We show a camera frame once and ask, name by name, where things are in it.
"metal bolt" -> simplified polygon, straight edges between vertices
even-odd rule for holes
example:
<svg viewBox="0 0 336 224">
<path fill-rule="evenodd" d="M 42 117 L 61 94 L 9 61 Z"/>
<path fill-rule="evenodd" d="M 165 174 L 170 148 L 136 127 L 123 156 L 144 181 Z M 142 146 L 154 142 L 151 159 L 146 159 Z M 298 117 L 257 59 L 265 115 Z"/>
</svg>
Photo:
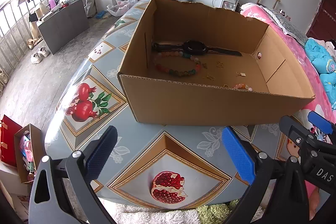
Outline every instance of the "metal bolt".
<svg viewBox="0 0 336 224">
<path fill-rule="evenodd" d="M 311 153 L 311 155 L 312 155 L 314 158 L 316 158 L 316 157 L 317 157 L 317 153 L 316 153 L 316 151 L 315 151 L 315 150 L 312 150 L 310 153 Z"/>
<path fill-rule="evenodd" d="M 42 162 L 47 162 L 49 160 L 49 156 L 43 156 L 42 157 Z"/>
<path fill-rule="evenodd" d="M 82 152 L 79 150 L 76 150 L 75 152 L 72 153 L 73 158 L 79 158 L 81 156 Z"/>
<path fill-rule="evenodd" d="M 259 155 L 259 158 L 263 160 L 267 158 L 267 154 L 265 152 L 260 152 L 258 155 Z"/>
<path fill-rule="evenodd" d="M 295 156 L 291 156 L 291 162 L 296 163 L 296 162 L 297 162 L 297 157 L 295 157 Z"/>
</svg>

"gray lace cloth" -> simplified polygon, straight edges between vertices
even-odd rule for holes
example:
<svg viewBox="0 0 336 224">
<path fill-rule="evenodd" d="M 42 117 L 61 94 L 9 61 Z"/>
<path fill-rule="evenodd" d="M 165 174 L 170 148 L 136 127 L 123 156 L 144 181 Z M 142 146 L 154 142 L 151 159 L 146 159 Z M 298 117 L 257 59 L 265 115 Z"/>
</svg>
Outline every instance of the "gray lace cloth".
<svg viewBox="0 0 336 224">
<path fill-rule="evenodd" d="M 284 34 L 293 37 L 302 47 L 305 46 L 308 37 L 300 32 L 290 21 L 274 9 L 263 7 L 263 9 L 272 17 L 274 22 L 282 29 Z"/>
</svg>

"watch face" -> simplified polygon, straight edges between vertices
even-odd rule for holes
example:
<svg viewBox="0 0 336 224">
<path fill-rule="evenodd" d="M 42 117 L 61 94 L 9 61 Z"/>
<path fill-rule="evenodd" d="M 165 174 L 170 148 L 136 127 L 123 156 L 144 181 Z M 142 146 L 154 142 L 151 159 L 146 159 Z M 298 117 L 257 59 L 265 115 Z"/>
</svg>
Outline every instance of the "watch face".
<svg viewBox="0 0 336 224">
<path fill-rule="evenodd" d="M 189 40 L 184 43 L 184 50 L 190 54 L 203 55 L 207 53 L 207 47 L 200 41 Z"/>
</svg>

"small cardboard box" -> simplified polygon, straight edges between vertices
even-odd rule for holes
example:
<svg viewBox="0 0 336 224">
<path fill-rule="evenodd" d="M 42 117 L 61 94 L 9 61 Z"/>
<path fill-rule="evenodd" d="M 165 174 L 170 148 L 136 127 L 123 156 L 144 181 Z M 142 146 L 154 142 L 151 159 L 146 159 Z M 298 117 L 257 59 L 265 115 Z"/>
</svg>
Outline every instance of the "small cardboard box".
<svg viewBox="0 0 336 224">
<path fill-rule="evenodd" d="M 23 155 L 20 150 L 20 140 L 25 131 L 30 132 L 31 149 L 33 152 L 34 165 L 36 170 L 40 164 L 41 158 L 43 157 L 43 147 L 41 143 L 41 130 L 38 129 L 36 126 L 32 125 L 31 123 L 20 129 L 14 135 L 16 165 L 21 183 L 31 183 L 31 181 L 28 180 L 29 172 L 24 167 L 25 162 L 22 159 Z"/>
<path fill-rule="evenodd" d="M 242 56 L 199 56 L 207 69 L 178 77 L 155 69 L 152 43 L 201 41 Z M 186 58 L 160 62 L 173 70 L 194 68 Z M 244 73 L 246 77 L 236 76 Z M 119 82 L 138 122 L 225 126 L 278 122 L 311 102 L 315 93 L 301 65 L 268 24 L 201 3 L 151 0 L 132 36 Z M 244 83 L 253 91 L 235 90 Z"/>
</svg>

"dark red door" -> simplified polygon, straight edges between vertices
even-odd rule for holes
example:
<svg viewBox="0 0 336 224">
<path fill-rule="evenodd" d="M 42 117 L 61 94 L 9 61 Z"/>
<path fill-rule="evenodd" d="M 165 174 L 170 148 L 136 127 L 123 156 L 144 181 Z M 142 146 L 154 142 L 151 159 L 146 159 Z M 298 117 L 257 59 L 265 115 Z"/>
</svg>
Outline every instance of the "dark red door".
<svg viewBox="0 0 336 224">
<path fill-rule="evenodd" d="M 325 41 L 336 39 L 336 0 L 322 0 L 307 37 Z"/>
</svg>

